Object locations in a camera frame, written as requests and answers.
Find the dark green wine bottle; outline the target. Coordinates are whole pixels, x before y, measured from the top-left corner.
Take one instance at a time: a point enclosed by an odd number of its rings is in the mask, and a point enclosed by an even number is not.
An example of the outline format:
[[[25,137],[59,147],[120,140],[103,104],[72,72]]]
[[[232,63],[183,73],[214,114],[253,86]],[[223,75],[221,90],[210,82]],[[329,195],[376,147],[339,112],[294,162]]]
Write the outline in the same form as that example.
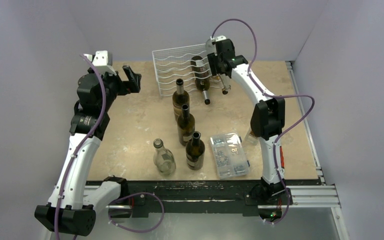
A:
[[[190,113],[190,106],[183,104],[181,106],[181,113],[177,118],[178,139],[181,145],[186,146],[187,142],[192,139],[195,123],[195,117]]]

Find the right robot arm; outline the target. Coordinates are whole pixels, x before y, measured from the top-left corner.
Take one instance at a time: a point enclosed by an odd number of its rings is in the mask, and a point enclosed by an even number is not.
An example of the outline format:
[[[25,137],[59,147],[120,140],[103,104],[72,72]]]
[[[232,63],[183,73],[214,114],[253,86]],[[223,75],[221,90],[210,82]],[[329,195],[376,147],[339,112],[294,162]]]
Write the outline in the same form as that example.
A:
[[[223,94],[230,91],[230,81],[234,81],[242,87],[254,105],[250,129],[260,144],[263,170],[261,183],[250,193],[272,204],[286,191],[280,141],[285,126],[285,100],[273,97],[273,93],[253,73],[251,63],[243,55],[236,54],[229,38],[223,35],[211,37],[205,49],[210,72],[220,77]]]

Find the olive green wine bottle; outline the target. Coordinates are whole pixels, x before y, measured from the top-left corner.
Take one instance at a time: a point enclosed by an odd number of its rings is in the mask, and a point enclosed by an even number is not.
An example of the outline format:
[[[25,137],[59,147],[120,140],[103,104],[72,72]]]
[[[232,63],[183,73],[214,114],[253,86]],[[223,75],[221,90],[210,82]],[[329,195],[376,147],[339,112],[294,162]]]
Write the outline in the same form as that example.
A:
[[[190,96],[184,89],[184,80],[178,78],[176,81],[176,90],[172,95],[172,105],[174,112],[174,119],[177,120],[182,113],[182,105],[190,104]]]

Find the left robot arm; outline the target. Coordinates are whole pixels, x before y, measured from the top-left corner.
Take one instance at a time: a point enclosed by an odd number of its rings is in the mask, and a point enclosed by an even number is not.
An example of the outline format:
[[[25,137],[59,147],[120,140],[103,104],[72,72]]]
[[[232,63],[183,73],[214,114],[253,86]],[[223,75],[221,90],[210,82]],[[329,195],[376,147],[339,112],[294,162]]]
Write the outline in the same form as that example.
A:
[[[108,110],[117,96],[139,93],[141,74],[130,66],[122,67],[127,80],[119,74],[100,70],[103,85],[92,68],[78,80],[78,100],[70,122],[66,160],[58,182],[45,205],[38,205],[35,218],[58,237],[60,234],[88,236],[96,217],[109,203],[118,205],[129,199],[126,179],[110,176],[92,193],[85,186],[93,158],[101,145],[110,117]]]

